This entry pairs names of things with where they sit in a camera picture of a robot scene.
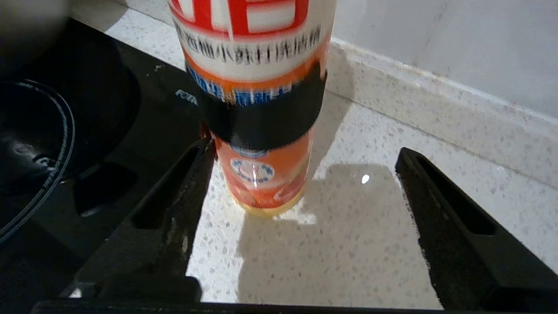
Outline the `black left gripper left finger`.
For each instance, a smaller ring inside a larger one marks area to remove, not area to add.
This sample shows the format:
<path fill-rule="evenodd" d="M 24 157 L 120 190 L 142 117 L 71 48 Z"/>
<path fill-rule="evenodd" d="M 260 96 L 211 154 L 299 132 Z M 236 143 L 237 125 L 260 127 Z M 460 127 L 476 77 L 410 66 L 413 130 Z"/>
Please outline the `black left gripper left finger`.
<path fill-rule="evenodd" d="M 181 155 L 78 271 L 82 298 L 201 300 L 186 272 L 215 155 L 209 137 Z"/>

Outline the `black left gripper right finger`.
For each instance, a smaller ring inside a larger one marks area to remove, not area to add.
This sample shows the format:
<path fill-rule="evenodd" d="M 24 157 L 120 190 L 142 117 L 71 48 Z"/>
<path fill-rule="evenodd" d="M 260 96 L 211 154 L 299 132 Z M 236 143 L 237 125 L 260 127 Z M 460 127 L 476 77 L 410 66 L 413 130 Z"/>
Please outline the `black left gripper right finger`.
<path fill-rule="evenodd" d="M 438 167 L 403 147 L 396 172 L 443 308 L 557 310 L 556 273 Z"/>

